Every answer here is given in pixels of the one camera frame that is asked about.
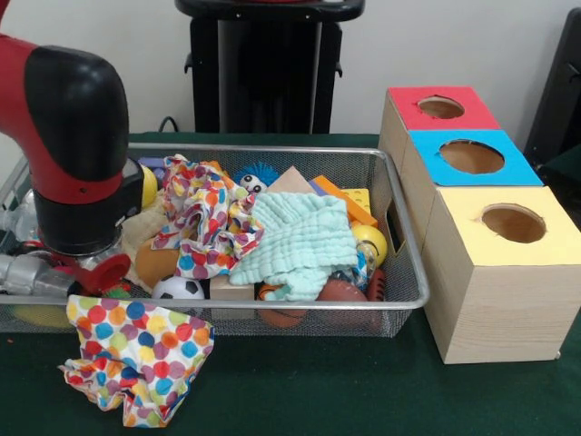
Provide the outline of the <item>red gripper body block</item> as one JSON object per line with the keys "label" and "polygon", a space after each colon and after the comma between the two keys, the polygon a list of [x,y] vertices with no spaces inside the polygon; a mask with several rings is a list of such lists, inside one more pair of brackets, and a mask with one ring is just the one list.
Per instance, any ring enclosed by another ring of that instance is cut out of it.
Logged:
{"label": "red gripper body block", "polygon": [[58,255],[58,260],[80,285],[81,295],[101,295],[115,286],[129,271],[131,261],[124,253],[73,257]]}

